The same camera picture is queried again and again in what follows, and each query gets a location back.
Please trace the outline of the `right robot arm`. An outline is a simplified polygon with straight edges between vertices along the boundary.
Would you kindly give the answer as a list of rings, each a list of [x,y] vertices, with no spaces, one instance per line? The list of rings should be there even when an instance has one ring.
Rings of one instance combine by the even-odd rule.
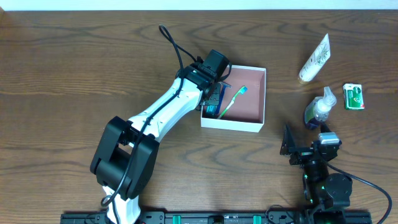
[[[294,223],[347,223],[345,208],[350,206],[352,179],[329,173],[328,162],[337,157],[342,142],[323,124],[318,139],[309,147],[298,147],[288,126],[280,154],[289,156],[290,165],[303,169],[303,192],[310,205],[294,215]]]

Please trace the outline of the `clear foam soap pump bottle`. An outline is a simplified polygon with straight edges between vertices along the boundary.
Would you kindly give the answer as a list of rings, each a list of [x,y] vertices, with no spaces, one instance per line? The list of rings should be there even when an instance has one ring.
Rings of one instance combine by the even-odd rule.
[[[324,87],[323,91],[324,95],[315,97],[304,111],[303,121],[309,130],[316,129],[325,122],[332,107],[336,105],[336,96],[330,87]]]

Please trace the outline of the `blue disposable razor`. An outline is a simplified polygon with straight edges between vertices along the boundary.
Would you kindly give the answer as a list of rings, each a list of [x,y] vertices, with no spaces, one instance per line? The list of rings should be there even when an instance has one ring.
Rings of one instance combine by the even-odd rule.
[[[226,89],[227,88],[231,88],[231,85],[227,84],[225,82],[221,82],[221,86],[222,86],[222,89],[220,91],[219,103],[218,103],[218,106],[217,106],[216,111],[215,111],[216,114],[218,114],[220,112],[221,104],[223,102],[223,98],[224,98],[224,94],[225,94]]]

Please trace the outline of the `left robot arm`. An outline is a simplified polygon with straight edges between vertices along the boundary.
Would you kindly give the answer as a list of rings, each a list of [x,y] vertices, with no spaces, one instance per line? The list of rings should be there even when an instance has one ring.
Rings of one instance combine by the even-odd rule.
[[[208,100],[230,71],[227,57],[212,50],[203,61],[180,69],[171,87],[143,112],[107,123],[90,171],[106,192],[101,204],[111,222],[137,221],[139,195],[152,176],[161,140],[178,120]]]

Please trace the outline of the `white box pink interior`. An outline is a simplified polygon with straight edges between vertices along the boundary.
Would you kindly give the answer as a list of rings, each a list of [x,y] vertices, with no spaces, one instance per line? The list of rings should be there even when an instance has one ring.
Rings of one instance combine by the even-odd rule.
[[[225,90],[219,113],[227,108],[240,88],[245,86],[247,91],[236,97],[221,118],[207,116],[202,109],[201,127],[258,133],[265,123],[267,70],[233,65],[225,74],[229,74],[225,82],[231,86]]]

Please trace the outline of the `green white toothbrush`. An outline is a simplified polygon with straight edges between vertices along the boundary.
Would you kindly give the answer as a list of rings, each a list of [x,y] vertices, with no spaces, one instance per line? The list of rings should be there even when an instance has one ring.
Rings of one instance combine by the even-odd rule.
[[[221,119],[226,112],[233,106],[236,98],[238,97],[238,95],[243,95],[245,94],[245,92],[247,92],[248,88],[246,86],[242,86],[232,97],[231,101],[229,102],[229,104],[227,105],[227,107],[221,112],[221,114],[217,117],[217,119]]]

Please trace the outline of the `Colgate toothpaste tube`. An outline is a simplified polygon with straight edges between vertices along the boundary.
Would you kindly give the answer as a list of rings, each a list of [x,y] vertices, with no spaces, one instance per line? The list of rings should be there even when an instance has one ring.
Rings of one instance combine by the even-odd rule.
[[[217,106],[215,105],[206,106],[204,117],[215,118],[217,114],[218,114]]]

